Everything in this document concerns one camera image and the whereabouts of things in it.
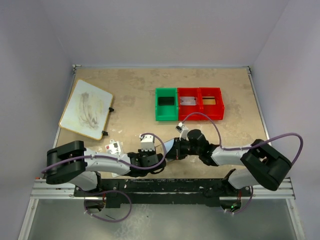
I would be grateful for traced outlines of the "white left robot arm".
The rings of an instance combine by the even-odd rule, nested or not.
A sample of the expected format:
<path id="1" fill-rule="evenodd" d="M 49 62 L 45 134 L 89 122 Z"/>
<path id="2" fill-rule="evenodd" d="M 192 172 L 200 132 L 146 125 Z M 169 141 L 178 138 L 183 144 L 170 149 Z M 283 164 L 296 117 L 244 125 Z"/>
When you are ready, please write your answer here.
<path id="1" fill-rule="evenodd" d="M 81 140 L 50 149 L 46 156 L 42 173 L 48 185 L 71 183 L 91 196 L 103 191 L 101 172 L 137 178 L 157 174 L 166 166 L 164 155 L 154 150 L 102 153 L 86 148 Z"/>

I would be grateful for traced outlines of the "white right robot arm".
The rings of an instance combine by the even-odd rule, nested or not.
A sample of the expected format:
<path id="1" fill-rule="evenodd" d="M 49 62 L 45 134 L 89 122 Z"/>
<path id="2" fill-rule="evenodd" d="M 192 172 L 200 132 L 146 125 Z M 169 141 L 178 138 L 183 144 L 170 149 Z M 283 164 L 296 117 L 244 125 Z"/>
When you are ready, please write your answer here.
<path id="1" fill-rule="evenodd" d="M 201 130 L 193 129 L 188 131 L 186 138 L 175 137 L 164 143 L 165 159 L 175 161 L 197 156 L 207 166 L 244 166 L 244 169 L 231 170 L 224 178 L 222 190 L 228 196 L 255 185 L 276 191 L 293 164 L 275 148 L 262 142 L 256 139 L 252 144 L 226 150 L 209 143 Z"/>

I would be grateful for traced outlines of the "clear plastic packet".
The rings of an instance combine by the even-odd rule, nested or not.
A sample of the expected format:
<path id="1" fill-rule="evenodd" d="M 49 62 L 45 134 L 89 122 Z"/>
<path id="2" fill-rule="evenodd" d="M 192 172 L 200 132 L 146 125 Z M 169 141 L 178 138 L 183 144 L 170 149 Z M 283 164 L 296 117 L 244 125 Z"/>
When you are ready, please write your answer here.
<path id="1" fill-rule="evenodd" d="M 123 146 L 120 141 L 110 140 L 110 143 L 105 145 L 105 150 L 107 154 L 110 155 L 122 155 L 124 154 Z"/>

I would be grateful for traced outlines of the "black card in bin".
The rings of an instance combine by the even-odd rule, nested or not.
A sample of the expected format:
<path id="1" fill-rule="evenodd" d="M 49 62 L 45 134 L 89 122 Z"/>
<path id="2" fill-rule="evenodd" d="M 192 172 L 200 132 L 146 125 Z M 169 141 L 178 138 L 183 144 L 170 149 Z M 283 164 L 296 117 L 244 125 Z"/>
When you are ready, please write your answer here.
<path id="1" fill-rule="evenodd" d="M 174 96 L 161 96 L 157 98 L 157 104 L 159 106 L 174 106 L 175 103 Z"/>

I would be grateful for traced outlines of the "green plastic bin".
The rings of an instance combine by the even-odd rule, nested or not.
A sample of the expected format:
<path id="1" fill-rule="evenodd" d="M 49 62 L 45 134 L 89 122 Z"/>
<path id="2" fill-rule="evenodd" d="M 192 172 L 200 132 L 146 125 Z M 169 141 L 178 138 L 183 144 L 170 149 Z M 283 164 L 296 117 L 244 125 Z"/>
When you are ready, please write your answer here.
<path id="1" fill-rule="evenodd" d="M 155 89 L 155 120 L 158 122 L 178 120 L 178 89 Z"/>

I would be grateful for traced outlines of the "brown leather card holder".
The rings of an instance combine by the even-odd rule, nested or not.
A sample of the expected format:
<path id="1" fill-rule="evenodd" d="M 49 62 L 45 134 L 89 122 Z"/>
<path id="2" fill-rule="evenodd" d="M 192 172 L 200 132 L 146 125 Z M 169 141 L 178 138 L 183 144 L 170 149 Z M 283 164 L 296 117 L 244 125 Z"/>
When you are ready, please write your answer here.
<path id="1" fill-rule="evenodd" d="M 165 161 L 166 162 L 173 162 L 175 160 L 177 160 L 178 157 L 178 150 L 177 150 L 177 138 L 172 138 L 166 142 L 164 142 L 164 144 L 160 144 L 158 146 L 160 151 L 165 151 Z"/>

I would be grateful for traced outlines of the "gold card in bin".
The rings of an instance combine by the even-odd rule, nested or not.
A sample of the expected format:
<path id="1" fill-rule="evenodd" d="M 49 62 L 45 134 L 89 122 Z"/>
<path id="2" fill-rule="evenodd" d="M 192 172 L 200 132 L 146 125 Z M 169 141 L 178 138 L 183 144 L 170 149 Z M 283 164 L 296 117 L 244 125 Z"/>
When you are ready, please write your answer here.
<path id="1" fill-rule="evenodd" d="M 202 98 L 202 103 L 204 106 L 206 105 L 216 105 L 216 99 L 214 97 Z"/>

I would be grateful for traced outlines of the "white magnetic stripe card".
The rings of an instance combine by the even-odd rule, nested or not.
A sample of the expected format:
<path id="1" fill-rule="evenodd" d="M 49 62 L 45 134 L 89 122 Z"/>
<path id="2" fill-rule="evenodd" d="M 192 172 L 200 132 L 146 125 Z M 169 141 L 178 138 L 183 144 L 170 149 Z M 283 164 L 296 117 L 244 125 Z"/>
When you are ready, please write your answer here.
<path id="1" fill-rule="evenodd" d="M 180 96 L 179 103 L 181 106 L 196 106 L 197 98 L 194 96 Z"/>

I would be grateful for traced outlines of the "white board yellow rim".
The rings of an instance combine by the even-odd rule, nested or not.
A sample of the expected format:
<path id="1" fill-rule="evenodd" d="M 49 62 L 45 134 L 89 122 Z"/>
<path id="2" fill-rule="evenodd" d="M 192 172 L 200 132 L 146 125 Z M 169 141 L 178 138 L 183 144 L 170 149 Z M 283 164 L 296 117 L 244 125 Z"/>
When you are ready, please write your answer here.
<path id="1" fill-rule="evenodd" d="M 101 140 L 114 96 L 78 79 L 59 120 L 59 127 L 93 140 Z"/>

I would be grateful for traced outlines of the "metal corner bracket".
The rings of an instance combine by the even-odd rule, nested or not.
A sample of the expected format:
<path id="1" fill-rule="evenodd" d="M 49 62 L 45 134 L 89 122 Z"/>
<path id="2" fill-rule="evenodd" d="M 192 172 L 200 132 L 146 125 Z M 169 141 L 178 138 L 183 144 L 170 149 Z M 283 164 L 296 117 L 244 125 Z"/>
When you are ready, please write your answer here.
<path id="1" fill-rule="evenodd" d="M 72 74 L 75 75 L 77 72 L 77 69 L 79 69 L 82 65 L 81 64 L 73 64 L 72 65 Z"/>

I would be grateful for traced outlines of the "red bin right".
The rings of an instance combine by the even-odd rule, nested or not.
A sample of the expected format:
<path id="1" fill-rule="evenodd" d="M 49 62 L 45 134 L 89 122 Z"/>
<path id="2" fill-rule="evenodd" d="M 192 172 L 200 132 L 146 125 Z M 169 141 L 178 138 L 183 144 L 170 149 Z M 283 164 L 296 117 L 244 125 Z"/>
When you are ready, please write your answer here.
<path id="1" fill-rule="evenodd" d="M 225 105 L 222 98 L 221 89 L 218 87 L 201 87 L 201 98 L 215 98 L 216 105 L 203 105 L 203 113 L 214 121 L 224 118 Z"/>

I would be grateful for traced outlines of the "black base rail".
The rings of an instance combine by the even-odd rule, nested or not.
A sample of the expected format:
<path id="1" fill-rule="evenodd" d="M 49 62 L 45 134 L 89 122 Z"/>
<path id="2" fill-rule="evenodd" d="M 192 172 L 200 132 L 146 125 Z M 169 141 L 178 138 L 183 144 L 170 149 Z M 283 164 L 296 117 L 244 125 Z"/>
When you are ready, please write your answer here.
<path id="1" fill-rule="evenodd" d="M 205 205 L 238 209 L 241 198 L 249 197 L 251 189 L 235 189 L 225 178 L 181 179 L 102 179 L 100 188 L 84 191 L 75 187 L 74 195 L 87 200 L 102 198 L 106 208 L 122 204 Z"/>

